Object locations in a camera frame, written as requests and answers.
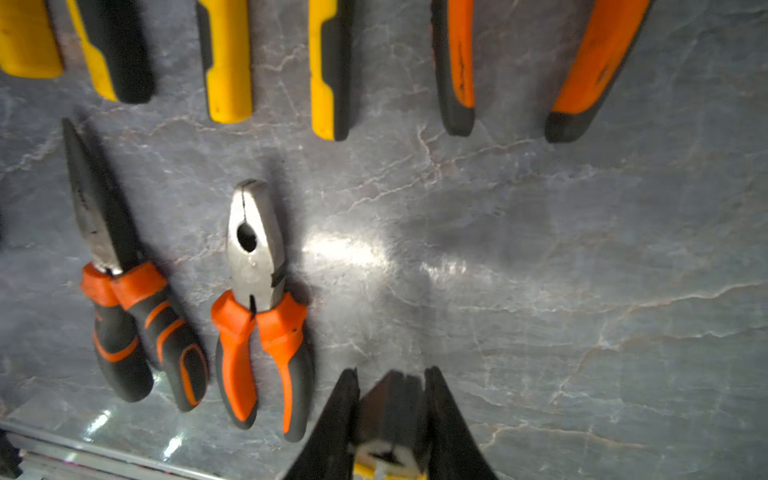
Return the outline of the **orange black combination pliers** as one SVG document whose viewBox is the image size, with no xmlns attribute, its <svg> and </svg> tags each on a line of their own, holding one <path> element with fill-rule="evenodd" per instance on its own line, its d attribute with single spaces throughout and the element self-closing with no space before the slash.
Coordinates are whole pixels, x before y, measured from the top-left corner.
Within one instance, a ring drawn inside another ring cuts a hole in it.
<svg viewBox="0 0 768 480">
<path fill-rule="evenodd" d="M 280 374 L 284 438 L 298 442 L 309 418 L 314 365 L 304 334 L 307 308 L 285 289 L 285 244 L 267 182 L 236 186 L 226 238 L 231 287 L 211 308 L 220 394 L 232 422 L 249 429 L 258 409 L 250 348 L 257 333 Z"/>
</svg>

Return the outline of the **orange black long nose pliers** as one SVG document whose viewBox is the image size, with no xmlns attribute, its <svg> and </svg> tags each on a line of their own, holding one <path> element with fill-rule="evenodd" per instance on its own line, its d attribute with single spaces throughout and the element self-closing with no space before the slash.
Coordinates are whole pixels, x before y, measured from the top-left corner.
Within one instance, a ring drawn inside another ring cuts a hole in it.
<svg viewBox="0 0 768 480">
<path fill-rule="evenodd" d="M 95 310 L 93 344 L 101 372 L 129 403 L 153 389 L 153 371 L 169 382 L 177 408 L 197 407 L 207 390 L 204 348 L 161 270 L 144 255 L 122 191 L 105 159 L 73 122 L 62 134 L 75 219 L 91 260 L 81 291 Z"/>
</svg>

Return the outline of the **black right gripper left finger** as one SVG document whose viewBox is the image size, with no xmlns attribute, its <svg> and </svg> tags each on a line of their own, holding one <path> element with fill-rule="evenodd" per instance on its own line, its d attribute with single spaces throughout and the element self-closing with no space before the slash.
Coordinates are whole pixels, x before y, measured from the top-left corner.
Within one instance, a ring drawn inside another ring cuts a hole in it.
<svg viewBox="0 0 768 480">
<path fill-rule="evenodd" d="M 354 455 L 350 450 L 355 410 L 360 398 L 355 369 L 345 369 L 285 480 L 350 480 Z"/>
</svg>

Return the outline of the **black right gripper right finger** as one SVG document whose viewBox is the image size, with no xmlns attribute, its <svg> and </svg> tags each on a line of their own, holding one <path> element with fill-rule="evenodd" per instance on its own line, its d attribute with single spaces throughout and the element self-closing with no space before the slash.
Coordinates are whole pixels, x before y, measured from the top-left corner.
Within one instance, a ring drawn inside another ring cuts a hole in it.
<svg viewBox="0 0 768 480">
<path fill-rule="evenodd" d="M 483 457 L 437 366 L 424 372 L 431 454 L 430 480 L 473 480 L 497 477 Z"/>
</svg>

